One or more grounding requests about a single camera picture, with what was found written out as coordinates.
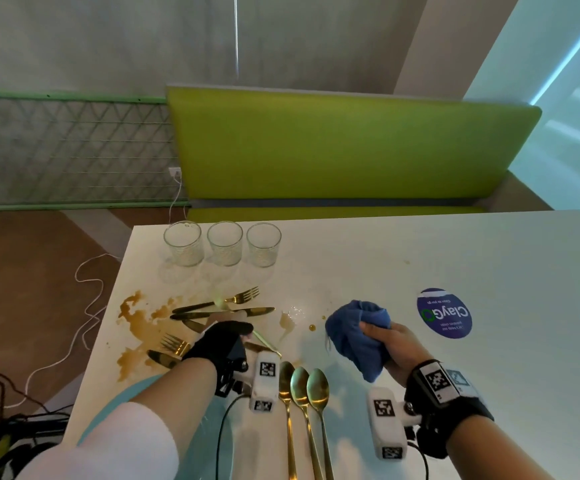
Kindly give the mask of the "person's right hand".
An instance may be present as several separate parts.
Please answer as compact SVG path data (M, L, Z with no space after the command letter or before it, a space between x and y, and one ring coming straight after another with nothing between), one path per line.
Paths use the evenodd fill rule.
M406 388L414 368L435 358L408 327L397 322L390 322L389 327L396 331L396 337L390 341L379 341L390 356L384 367L401 387Z

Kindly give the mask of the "person's left hand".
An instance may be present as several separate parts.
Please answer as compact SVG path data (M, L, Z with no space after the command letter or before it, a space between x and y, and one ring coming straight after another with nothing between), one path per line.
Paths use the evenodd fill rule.
M183 356L182 360L185 361L198 358L209 361L214 365L214 362L217 359L225 358L228 356L234 356L242 351L245 351L243 340L241 341L211 340L211 326L210 326L203 332L203 335L194 343L194 345L187 352L187 354Z

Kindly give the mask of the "blue cloth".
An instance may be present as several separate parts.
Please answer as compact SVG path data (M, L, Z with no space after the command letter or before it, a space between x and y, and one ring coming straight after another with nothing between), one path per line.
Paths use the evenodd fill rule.
M373 302L352 300L326 319L326 334L337 352L353 362L363 379L374 383L390 355L382 342L364 335L361 323L390 329L391 319L385 308Z

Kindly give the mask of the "gold cutlery piece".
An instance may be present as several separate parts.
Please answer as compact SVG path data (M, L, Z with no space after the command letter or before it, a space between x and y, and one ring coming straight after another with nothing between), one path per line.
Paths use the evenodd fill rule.
M273 346L268 340L266 340L258 331L253 329L254 337L262 344L262 346L267 347L272 352L276 353L279 358L282 358L281 352Z

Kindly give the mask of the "person's left forearm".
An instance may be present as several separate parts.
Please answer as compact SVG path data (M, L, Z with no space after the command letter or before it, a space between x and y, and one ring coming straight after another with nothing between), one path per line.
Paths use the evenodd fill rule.
M115 408L81 444L42 452L16 480L174 480L216 385L211 361L184 360Z

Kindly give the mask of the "person's right forearm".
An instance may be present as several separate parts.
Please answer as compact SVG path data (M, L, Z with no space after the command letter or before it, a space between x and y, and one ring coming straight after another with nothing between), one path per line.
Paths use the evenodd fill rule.
M459 423L446 450L461 480L555 480L486 417Z

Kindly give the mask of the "gold fork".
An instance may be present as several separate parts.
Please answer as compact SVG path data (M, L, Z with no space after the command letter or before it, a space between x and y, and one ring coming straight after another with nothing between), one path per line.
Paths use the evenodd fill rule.
M183 357L192 348L192 344L180 339L171 333L166 333L160 341L162 348L173 353L175 356Z
M174 314L184 314L188 312L196 312L197 310L201 310L202 308L208 308L210 306L214 306L216 308L219 308L220 310L228 310L228 306L230 304L234 305L245 304L251 301L253 298L256 298L259 295L259 292L260 291L258 287L253 287L251 289L245 290L244 292L240 292L228 298L222 298L221 294L218 294L212 301L175 308L172 310L171 313L174 315Z

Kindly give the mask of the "round blue sticker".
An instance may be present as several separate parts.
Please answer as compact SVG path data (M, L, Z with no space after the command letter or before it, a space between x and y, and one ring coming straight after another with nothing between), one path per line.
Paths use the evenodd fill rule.
M438 288L421 291L417 310L422 321L437 334L449 339L462 339L472 330L472 315L455 294Z

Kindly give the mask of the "gold spoon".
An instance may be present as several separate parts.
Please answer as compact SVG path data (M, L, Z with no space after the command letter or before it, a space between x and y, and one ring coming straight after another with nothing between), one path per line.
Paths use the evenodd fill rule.
M303 367L298 367L294 370L291 376L291 395L294 403L301 409L303 416L305 418L305 423L307 427L307 437L309 443L310 460L312 463L312 470L315 480L324 480L323 473L321 470L321 465L318 457L318 450L316 447L316 442L314 440L314 434L310 424L309 417L309 406L310 401L308 398L308 383L309 373Z
M326 480L335 480L324 418L325 408L330 397L330 388L325 373L320 369L314 369L309 374L307 393L309 402L317 412L321 422Z
M283 361L279 365L279 399L285 405L286 410L286 451L288 465L288 480L298 480L296 460L294 455L293 430L291 422L291 378L294 373L292 363Z

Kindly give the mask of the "clear drinking glass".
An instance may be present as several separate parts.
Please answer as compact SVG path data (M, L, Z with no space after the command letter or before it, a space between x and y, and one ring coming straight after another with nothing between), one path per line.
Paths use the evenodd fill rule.
M206 233L212 251L211 261L218 266L237 265L242 258L242 227L233 221L212 224Z
M194 267L203 261L203 235L197 223L188 220L172 223L165 229L163 237L174 264Z
M272 223L255 223L246 233L251 263L260 268L276 264L282 239L281 230Z

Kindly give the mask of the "black right wrist band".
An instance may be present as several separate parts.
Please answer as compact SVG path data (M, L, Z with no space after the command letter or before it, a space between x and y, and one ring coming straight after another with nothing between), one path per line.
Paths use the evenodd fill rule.
M410 372L405 401L421 416L415 434L419 448L438 460L448 456L447 441L463 420L473 416L494 420L466 376L438 360L426 360Z

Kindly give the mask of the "brown liquid spill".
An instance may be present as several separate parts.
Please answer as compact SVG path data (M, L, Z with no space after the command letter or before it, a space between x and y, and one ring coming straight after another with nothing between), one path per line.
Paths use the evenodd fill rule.
M183 339L183 325L169 318L174 308L182 303L182 296L168 298L154 310L149 307L146 295L138 290L127 297L119 308L117 324L126 323L137 345L126 346L117 360L117 381L124 382L145 370L158 371L161 366L148 357L150 349L162 351L162 340L167 334Z

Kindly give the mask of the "light blue plate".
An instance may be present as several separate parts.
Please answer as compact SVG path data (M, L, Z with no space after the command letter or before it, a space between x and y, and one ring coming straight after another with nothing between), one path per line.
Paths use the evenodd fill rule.
M92 430L120 404L128 402L159 378L160 374L140 380L113 397L93 417L77 445L80 445ZM185 458L179 465L174 480L215 480L216 465L219 465L219 469L228 474L228 479L231 478L234 443L229 421L225 422L222 429L220 428L226 407L227 403L224 399L215 397L212 400L193 436Z

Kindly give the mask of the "green bench seat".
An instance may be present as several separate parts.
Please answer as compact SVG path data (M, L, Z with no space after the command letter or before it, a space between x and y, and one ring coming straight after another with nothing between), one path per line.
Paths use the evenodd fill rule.
M167 87L197 223L478 214L536 105L229 86Z

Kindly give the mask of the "green mesh fence panel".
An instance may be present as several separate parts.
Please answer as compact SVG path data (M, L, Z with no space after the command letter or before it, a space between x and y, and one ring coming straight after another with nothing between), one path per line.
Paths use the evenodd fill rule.
M185 205L166 98L0 91L0 210Z

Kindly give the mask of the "black left wrist mount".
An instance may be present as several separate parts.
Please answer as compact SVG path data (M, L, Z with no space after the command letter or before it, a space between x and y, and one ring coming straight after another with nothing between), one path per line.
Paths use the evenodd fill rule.
M217 359L214 362L217 380L214 395L227 397L237 382L245 382L249 372L249 363L245 351L234 356Z

